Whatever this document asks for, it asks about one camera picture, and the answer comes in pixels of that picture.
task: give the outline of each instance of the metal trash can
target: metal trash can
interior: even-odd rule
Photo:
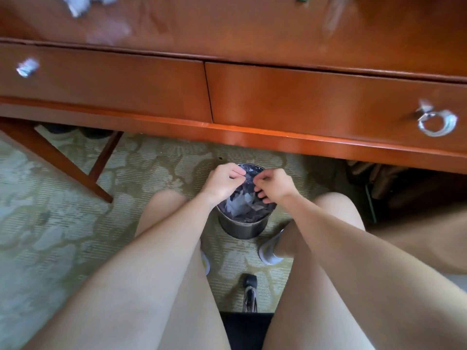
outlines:
[[[255,171],[254,175],[264,171],[263,167],[251,163],[241,163],[239,166],[246,170],[247,173]],[[263,232],[263,230],[266,228],[266,225],[268,224],[269,216],[276,208],[274,204],[273,210],[256,222],[242,223],[226,216],[219,208],[219,205],[216,206],[216,209],[219,214],[219,223],[222,226],[222,229],[227,232],[227,234],[237,239],[251,239]]]

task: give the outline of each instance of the hand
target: hand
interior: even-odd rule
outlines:
[[[207,197],[209,204],[214,207],[224,201],[236,188],[245,182],[245,170],[235,163],[219,165],[209,173],[201,194]]]
[[[281,201],[290,195],[300,195],[295,188],[292,177],[282,169],[265,169],[253,178],[255,185],[254,191],[259,192],[258,197],[263,199],[263,203],[269,204],[275,202],[281,204]]]

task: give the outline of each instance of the silver ring pull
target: silver ring pull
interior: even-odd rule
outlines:
[[[28,78],[38,68],[39,62],[36,59],[29,58],[19,63],[16,71],[21,77]]]
[[[449,134],[457,124],[457,116],[448,110],[434,111],[433,106],[426,100],[420,100],[420,108],[417,110],[422,113],[422,116],[418,118],[418,129],[420,129],[425,135],[437,138]],[[443,128],[438,131],[431,131],[425,128],[425,121],[432,117],[439,116],[443,119]]]

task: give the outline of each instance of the desk drawer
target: desk drawer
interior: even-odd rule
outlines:
[[[467,86],[207,63],[214,123],[467,152]],[[458,117],[452,132],[418,128],[419,100]],[[427,129],[443,127],[434,117]]]
[[[29,58],[39,67],[23,78],[16,69]],[[0,96],[212,121],[200,61],[3,44]]]

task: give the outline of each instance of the left hand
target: left hand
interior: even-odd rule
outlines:
[[[224,201],[236,188],[245,182],[245,170],[235,163],[219,165],[209,173],[201,194],[208,199],[210,206],[214,207]]]

